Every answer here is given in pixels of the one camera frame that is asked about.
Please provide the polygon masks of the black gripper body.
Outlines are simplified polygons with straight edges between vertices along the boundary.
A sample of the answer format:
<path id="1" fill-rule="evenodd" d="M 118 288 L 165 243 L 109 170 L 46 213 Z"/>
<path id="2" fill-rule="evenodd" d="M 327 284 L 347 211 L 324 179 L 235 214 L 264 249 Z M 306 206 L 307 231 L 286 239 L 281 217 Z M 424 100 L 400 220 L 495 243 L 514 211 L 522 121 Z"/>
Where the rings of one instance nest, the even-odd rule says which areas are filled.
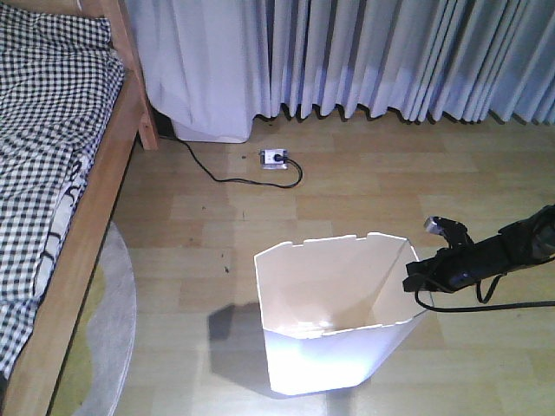
<path id="1" fill-rule="evenodd" d="M 499 236 L 475 243 L 464 224 L 443 217 L 428 218 L 424 227 L 444 237 L 448 247 L 434 257 L 406 265 L 408 277 L 402 282 L 406 292 L 454 293 L 485 278 L 504 275 L 512 267 Z"/>

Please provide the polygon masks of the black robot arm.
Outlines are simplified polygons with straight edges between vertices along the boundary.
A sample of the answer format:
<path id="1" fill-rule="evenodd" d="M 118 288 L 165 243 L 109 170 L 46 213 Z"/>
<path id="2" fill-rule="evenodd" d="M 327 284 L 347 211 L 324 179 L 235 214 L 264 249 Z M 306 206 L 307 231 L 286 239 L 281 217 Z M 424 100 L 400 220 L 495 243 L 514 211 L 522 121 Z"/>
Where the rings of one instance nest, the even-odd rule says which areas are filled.
<path id="1" fill-rule="evenodd" d="M 406 265 L 408 277 L 402 287 L 408 293 L 422 289 L 454 293 L 484 279 L 554 259 L 553 205 L 506 225 L 479 242 L 472 240 L 463 223 L 452 219 L 430 217 L 425 228 L 444 237 L 448 247 L 439 249 L 434 257 Z"/>

